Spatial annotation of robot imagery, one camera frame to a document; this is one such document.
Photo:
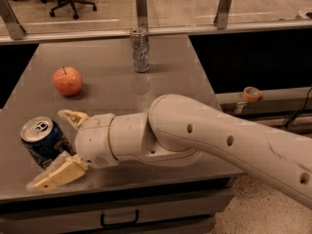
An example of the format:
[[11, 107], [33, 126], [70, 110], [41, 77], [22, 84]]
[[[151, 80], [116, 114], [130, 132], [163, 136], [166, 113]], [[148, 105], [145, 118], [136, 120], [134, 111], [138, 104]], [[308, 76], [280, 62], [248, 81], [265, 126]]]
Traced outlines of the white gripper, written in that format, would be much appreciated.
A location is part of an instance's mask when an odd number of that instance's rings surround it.
[[57, 189], [84, 176], [88, 165], [93, 169], [103, 169], [119, 164], [109, 146], [109, 127], [114, 114], [89, 118], [84, 112], [62, 109], [58, 111], [58, 117], [78, 131], [74, 141], [77, 154], [71, 156], [66, 151], [62, 152], [44, 172], [26, 185], [28, 191], [45, 193]]

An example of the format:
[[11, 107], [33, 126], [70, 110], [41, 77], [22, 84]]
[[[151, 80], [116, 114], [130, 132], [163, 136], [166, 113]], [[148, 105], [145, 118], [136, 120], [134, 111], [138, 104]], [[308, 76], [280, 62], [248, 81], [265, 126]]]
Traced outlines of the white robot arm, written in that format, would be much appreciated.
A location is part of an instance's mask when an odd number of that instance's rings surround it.
[[312, 139], [239, 119], [181, 95], [156, 98], [146, 112], [88, 116], [61, 110], [77, 131], [73, 156], [64, 152], [27, 188], [46, 192], [94, 169], [136, 160], [185, 166], [214, 155], [312, 209]]

